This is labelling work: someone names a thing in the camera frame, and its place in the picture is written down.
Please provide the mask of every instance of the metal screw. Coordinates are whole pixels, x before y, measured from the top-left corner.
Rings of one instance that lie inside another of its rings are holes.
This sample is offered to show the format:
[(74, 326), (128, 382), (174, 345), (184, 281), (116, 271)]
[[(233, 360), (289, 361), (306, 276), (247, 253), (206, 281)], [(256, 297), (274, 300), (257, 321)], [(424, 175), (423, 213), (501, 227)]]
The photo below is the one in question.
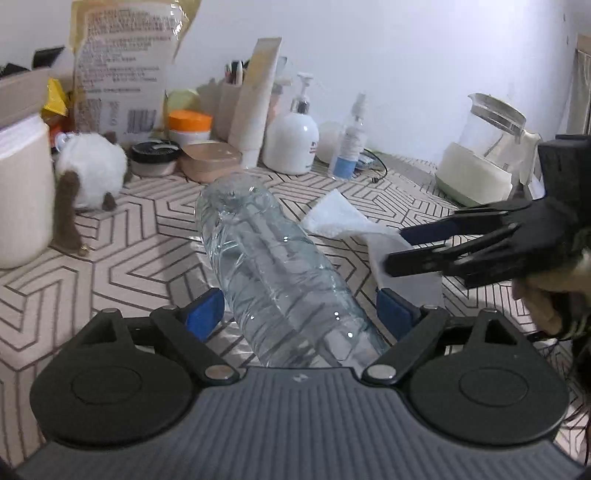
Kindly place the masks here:
[(396, 377), (396, 369), (390, 365), (372, 365), (367, 373), (374, 380), (392, 380)]
[(211, 380), (229, 380), (234, 375), (234, 369), (229, 365), (212, 365), (205, 369), (205, 376)]

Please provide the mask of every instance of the water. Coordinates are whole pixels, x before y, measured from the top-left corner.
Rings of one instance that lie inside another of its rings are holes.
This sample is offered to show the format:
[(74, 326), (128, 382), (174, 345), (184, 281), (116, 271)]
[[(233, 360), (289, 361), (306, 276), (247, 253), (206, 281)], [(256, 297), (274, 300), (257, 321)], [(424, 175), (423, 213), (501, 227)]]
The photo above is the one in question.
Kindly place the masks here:
[(388, 348), (344, 279), (246, 173), (206, 187), (197, 226), (244, 337), (268, 367), (352, 367)]

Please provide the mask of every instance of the blue label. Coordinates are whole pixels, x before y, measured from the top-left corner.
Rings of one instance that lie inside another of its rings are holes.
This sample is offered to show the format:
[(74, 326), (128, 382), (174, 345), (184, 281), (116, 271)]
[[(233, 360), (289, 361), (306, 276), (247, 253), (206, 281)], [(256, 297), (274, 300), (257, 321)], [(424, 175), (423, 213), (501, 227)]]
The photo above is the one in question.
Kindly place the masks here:
[(345, 160), (344, 158), (338, 157), (335, 162), (333, 175), (341, 179), (349, 180), (353, 176), (355, 165), (357, 165), (356, 161)]

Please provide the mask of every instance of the spray bottle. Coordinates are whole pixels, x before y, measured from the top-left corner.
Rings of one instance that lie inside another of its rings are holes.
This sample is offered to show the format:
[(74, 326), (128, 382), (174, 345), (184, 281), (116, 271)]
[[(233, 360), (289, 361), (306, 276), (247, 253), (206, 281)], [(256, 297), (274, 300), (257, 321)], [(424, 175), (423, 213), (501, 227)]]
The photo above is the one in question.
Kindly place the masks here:
[(290, 175), (308, 173), (312, 168), (318, 146), (318, 126), (308, 115), (310, 99), (306, 90), (313, 75), (298, 73), (302, 82), (289, 112), (276, 117), (267, 128), (263, 163), (270, 169)]
[(335, 156), (330, 162), (330, 177), (349, 180), (353, 176), (359, 154), (365, 148), (365, 142), (367, 141), (363, 126), (366, 111), (367, 98), (364, 93), (360, 93), (351, 108), (351, 120), (342, 134)]

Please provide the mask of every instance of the brown plush leg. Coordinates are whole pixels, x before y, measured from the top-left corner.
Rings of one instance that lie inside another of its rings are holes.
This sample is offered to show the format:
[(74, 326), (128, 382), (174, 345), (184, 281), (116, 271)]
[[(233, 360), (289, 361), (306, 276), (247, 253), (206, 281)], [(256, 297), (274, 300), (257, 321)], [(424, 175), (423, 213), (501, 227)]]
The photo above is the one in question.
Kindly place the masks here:
[(115, 132), (104, 133), (103, 137), (105, 137), (113, 145), (117, 143), (117, 134)]
[(103, 210), (112, 212), (116, 208), (117, 204), (115, 203), (113, 196), (109, 192), (105, 193), (105, 197), (103, 198)]
[(82, 237), (76, 229), (74, 200), (80, 190), (80, 179), (74, 171), (65, 172), (57, 182), (56, 202), (53, 209), (53, 241), (57, 247), (78, 252)]
[(134, 174), (131, 172), (131, 166), (129, 165), (129, 160), (127, 161), (127, 171), (125, 175), (123, 175), (123, 183), (129, 183), (131, 179), (134, 177)]

